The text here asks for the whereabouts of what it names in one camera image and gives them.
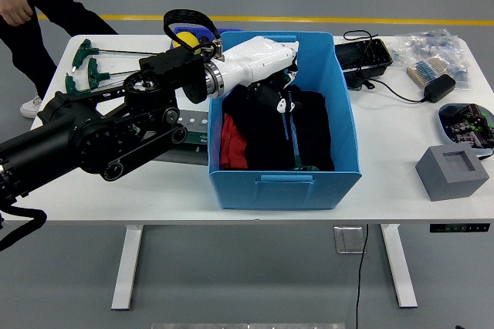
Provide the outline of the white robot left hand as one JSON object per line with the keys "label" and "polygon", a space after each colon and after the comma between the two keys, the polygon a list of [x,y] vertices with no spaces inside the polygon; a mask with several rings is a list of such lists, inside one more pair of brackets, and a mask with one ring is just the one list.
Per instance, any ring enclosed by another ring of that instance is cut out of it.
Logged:
{"label": "white robot left hand", "polygon": [[280,114],[296,107],[282,91],[295,80],[299,42],[277,42],[255,36],[224,51],[224,59],[215,63],[221,79],[218,94],[225,95],[235,86],[252,86],[255,100]]}

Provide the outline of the person's left hand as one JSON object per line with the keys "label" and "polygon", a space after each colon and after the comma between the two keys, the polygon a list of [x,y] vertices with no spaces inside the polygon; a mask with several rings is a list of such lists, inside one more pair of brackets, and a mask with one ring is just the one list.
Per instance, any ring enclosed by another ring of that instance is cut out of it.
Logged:
{"label": "person's left hand", "polygon": [[1,17],[10,26],[19,26],[28,22],[33,10],[27,0],[1,0]]}

